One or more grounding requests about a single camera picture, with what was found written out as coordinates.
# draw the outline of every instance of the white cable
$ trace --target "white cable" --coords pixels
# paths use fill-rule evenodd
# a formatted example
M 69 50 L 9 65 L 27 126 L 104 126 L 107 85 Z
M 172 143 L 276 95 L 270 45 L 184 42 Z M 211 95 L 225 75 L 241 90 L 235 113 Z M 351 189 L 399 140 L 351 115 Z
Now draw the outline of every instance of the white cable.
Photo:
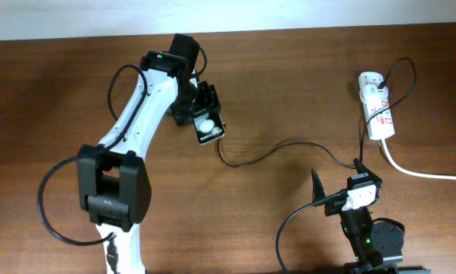
M 388 151 L 387 148 L 387 143 L 385 142 L 385 139 L 380 140 L 381 145 L 383 146 L 383 150 L 385 152 L 385 156 L 387 156 L 388 161 L 390 164 L 392 164 L 395 168 L 397 168 L 400 172 L 403 172 L 405 174 L 409 174 L 412 176 L 417 176 L 417 177 L 424 177 L 424 178 L 431 178 L 431 179 L 445 179 L 445 180 L 456 180 L 456 176 L 447 176 L 447 175 L 434 175 L 434 174 L 420 174 L 417 172 L 413 171 L 408 171 L 406 169 L 403 169 L 400 167 L 398 164 L 395 163 L 394 159 L 390 156 L 390 152 Z

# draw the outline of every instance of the power strip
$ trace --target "power strip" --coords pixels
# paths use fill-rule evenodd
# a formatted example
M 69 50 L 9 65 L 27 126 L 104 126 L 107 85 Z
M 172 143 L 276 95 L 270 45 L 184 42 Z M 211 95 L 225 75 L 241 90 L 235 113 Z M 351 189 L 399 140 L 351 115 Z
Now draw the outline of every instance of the power strip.
M 388 88 L 378 89 L 383 76 L 377 72 L 363 72 L 358 77 L 359 97 L 363 102 L 366 122 L 373 114 L 389 106 Z M 368 124 L 368 136 L 371 140 L 382 140 L 395 134 L 394 121 L 390 110 L 378 114 Z

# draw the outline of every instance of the white wall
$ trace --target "white wall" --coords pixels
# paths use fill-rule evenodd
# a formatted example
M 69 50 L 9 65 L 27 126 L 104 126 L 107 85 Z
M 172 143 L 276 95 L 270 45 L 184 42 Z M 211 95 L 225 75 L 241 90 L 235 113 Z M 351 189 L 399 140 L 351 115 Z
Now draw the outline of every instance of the white wall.
M 456 21 L 456 0 L 1 0 L 0 40 Z

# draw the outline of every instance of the robotic arm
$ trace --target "robotic arm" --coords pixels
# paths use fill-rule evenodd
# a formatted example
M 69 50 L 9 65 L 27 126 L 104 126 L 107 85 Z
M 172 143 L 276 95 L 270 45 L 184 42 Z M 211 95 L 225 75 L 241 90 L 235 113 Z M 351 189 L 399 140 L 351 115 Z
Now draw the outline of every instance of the robotic arm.
M 151 51 L 142 58 L 142 77 L 113 128 L 99 145 L 83 145 L 79 152 L 78 185 L 81 208 L 89 213 L 102 237 L 108 274 L 144 274 L 139 227 L 148 211 L 151 186 L 145 158 L 161 118 L 168 108 L 178 126 L 194 124 L 200 144 L 224 134 L 214 86 L 192 78 L 199 44 L 176 34 L 168 52 Z M 142 101 L 144 92 L 147 97 Z M 109 150 L 103 150 L 121 137 Z M 105 172 L 119 170 L 119 177 Z

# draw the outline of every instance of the wooden table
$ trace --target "wooden table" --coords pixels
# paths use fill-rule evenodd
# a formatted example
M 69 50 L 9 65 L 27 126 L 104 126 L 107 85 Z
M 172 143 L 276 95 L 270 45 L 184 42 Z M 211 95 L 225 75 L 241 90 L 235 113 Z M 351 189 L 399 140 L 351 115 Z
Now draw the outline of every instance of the wooden table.
M 411 170 L 456 174 L 456 24 L 341 27 L 194 37 L 209 64 L 202 80 L 216 86 L 227 134 L 225 157 L 243 162 L 284 139 L 317 142 L 351 163 L 362 116 L 357 78 L 386 73 L 401 56 L 416 63 L 415 92 L 392 112 L 388 140 L 395 161 Z M 113 125 L 106 91 L 114 72 L 172 36 L 98 37 L 0 42 L 0 273 L 105 273 L 101 247 L 54 239 L 37 214 L 37 187 L 56 162 L 95 145 Z M 135 85 L 125 72 L 113 94 L 120 111 Z M 412 72 L 398 65 L 391 101 Z M 373 216 L 407 227 L 403 266 L 456 273 L 456 181 L 410 177 L 392 168 L 376 142 L 365 164 L 383 181 Z M 231 169 L 214 145 L 199 146 L 192 127 L 164 118 L 148 150 L 153 188 L 141 227 L 150 272 L 276 272 L 275 236 L 282 221 L 311 201 L 311 168 L 326 193 L 354 172 L 318 148 L 291 147 L 249 168 Z M 75 166 L 61 170 L 45 193 L 58 231 L 98 238 L 79 208 Z M 290 269 L 321 269 L 354 260 L 338 216 L 310 209 L 282 235 Z

